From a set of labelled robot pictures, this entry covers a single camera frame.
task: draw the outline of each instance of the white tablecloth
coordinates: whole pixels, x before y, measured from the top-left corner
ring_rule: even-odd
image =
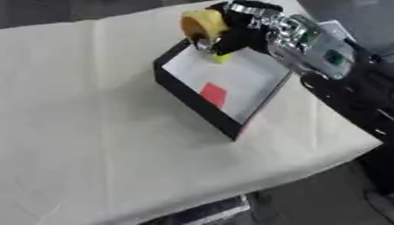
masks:
[[[133,224],[305,178],[379,143],[296,76],[237,142],[155,84],[153,60],[183,37],[179,14],[205,5],[0,31],[2,224]]]

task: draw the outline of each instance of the red paper square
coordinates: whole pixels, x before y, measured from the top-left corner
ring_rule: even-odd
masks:
[[[203,96],[207,101],[216,105],[218,108],[222,108],[224,102],[226,100],[227,91],[221,87],[214,85],[213,83],[208,82],[205,84],[204,88],[200,92],[200,95]]]

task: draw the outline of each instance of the robotic hand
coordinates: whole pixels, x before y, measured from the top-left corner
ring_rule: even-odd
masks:
[[[279,5],[232,1],[187,11],[181,25],[200,51],[220,56],[249,47],[270,54],[337,113],[394,144],[394,68],[313,20],[282,11]]]

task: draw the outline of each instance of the black cable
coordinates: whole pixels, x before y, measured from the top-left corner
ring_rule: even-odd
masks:
[[[377,195],[379,195],[379,196],[381,196],[381,197],[384,198],[384,196],[380,195],[380,194],[379,194],[378,192],[376,192],[376,191],[372,191],[372,190],[366,190],[366,191],[364,191],[364,192],[363,192],[363,197],[364,197],[365,201],[367,202],[367,204],[369,205],[369,207],[371,207],[377,214],[380,214],[388,223],[394,224],[394,221],[393,221],[387,214],[382,213],[381,210],[379,210],[374,204],[372,204],[372,202],[371,202],[371,200],[370,200],[370,195],[371,195],[372,193],[373,193],[373,194],[377,194]]]

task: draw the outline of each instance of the yellow object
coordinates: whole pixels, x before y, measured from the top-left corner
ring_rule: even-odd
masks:
[[[222,32],[229,30],[222,14],[216,10],[185,11],[180,25],[186,37],[200,34],[209,42],[214,42]],[[230,54],[212,54],[210,57],[217,63],[224,63],[230,58]]]
[[[224,54],[224,55],[217,55],[217,54],[212,54],[210,55],[211,59],[214,60],[217,63],[224,63],[229,60],[231,54]]]

